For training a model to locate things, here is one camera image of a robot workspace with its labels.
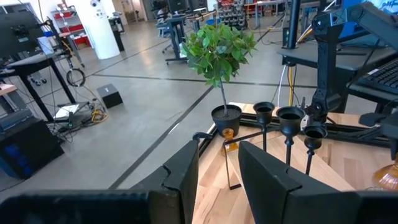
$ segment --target black box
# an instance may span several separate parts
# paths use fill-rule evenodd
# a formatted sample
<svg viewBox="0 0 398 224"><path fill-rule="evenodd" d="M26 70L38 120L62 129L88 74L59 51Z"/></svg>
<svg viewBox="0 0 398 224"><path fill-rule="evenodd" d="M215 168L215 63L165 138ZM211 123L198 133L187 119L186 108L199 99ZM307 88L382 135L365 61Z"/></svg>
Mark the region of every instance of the black box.
<svg viewBox="0 0 398 224"><path fill-rule="evenodd" d="M28 118L0 134L0 167L10 177L28 179L62 154L57 137L37 118Z"/></svg>
<svg viewBox="0 0 398 224"><path fill-rule="evenodd" d="M123 103L118 90L112 84L101 86L97 88L97 91L103 100L105 107L107 108L111 108Z"/></svg>

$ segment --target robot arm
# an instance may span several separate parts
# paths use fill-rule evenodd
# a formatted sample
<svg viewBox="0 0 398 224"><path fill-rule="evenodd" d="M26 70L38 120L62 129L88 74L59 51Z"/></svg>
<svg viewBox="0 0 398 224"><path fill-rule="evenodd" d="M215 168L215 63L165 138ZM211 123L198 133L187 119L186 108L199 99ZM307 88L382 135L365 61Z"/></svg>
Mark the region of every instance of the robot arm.
<svg viewBox="0 0 398 224"><path fill-rule="evenodd" d="M396 15L388 15L371 2L364 2L346 9L332 11L316 17L314 29L325 30L333 26L342 26L347 22L356 22L363 29L383 40L398 51L398 26Z"/></svg>
<svg viewBox="0 0 398 224"><path fill-rule="evenodd" d="M370 2L346 9L323 12L314 18L312 27L318 42L318 86L311 106L306 108L311 123L325 123L327 113L341 103L341 96L337 94L335 82L338 82L336 80L336 48L343 25L347 22L356 22L398 51L397 20L396 16L382 12Z"/></svg>

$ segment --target black floor line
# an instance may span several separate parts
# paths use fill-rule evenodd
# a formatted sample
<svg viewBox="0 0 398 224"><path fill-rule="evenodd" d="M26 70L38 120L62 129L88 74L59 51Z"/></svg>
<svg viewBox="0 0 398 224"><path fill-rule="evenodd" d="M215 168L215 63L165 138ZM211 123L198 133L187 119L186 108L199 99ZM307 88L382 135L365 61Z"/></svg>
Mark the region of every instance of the black floor line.
<svg viewBox="0 0 398 224"><path fill-rule="evenodd" d="M124 173L108 188L109 190L116 190L129 176L137 169L137 167L144 162L144 160L151 154L159 144L169 135L169 133L182 121L189 113L212 91L214 87L209 87L185 112L182 114L156 141L141 155L131 166L124 171Z"/></svg>
<svg viewBox="0 0 398 224"><path fill-rule="evenodd" d="M94 74L93 76L97 77L114 77L114 78L137 78L137 79L148 79L148 80L167 80L167 81L180 81L180 82L200 82L205 83L206 80L192 80L189 78L160 78L160 77L137 77L137 76L128 76L128 75L103 75L103 74ZM279 84L273 83L256 83L256 82L229 82L227 84L236 84L236 85L259 85L259 86L278 86ZM289 85L282 84L282 87L289 87ZM317 88L316 86L310 85L295 85L295 88Z"/></svg>

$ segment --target keyboard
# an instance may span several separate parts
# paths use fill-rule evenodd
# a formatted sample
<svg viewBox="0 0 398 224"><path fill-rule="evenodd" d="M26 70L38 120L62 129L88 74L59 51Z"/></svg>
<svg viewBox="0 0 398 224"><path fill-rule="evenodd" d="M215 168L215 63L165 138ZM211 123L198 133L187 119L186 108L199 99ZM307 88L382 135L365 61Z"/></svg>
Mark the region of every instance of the keyboard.
<svg viewBox="0 0 398 224"><path fill-rule="evenodd" d="M357 83L398 94L398 59L368 72Z"/></svg>

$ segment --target green leaves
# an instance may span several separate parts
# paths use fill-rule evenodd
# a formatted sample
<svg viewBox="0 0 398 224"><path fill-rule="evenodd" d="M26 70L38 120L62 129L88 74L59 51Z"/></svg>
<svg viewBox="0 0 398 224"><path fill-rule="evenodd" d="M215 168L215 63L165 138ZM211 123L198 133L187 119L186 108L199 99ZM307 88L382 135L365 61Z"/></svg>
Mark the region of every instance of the green leaves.
<svg viewBox="0 0 398 224"><path fill-rule="evenodd" d="M223 54L226 51L226 46L218 46L216 47L216 51L219 54Z"/></svg>
<svg viewBox="0 0 398 224"><path fill-rule="evenodd" d="M197 36L198 37L203 37L205 35L205 31L203 30L203 29L200 29L198 32L197 32Z"/></svg>
<svg viewBox="0 0 398 224"><path fill-rule="evenodd" d="M204 39L203 39L203 47L207 47L207 46L209 46L209 44L210 44L210 38L209 37L205 37Z"/></svg>
<svg viewBox="0 0 398 224"><path fill-rule="evenodd" d="M241 53L241 50L239 48L235 48L232 51L232 57L234 57L235 60L241 59L241 56L242 56L242 53Z"/></svg>
<svg viewBox="0 0 398 224"><path fill-rule="evenodd" d="M253 34L220 24L203 26L191 34L181 51L188 58L188 66L207 79L207 85L219 87L221 80L229 82L239 75L240 65L248 63L246 57L255 45Z"/></svg>

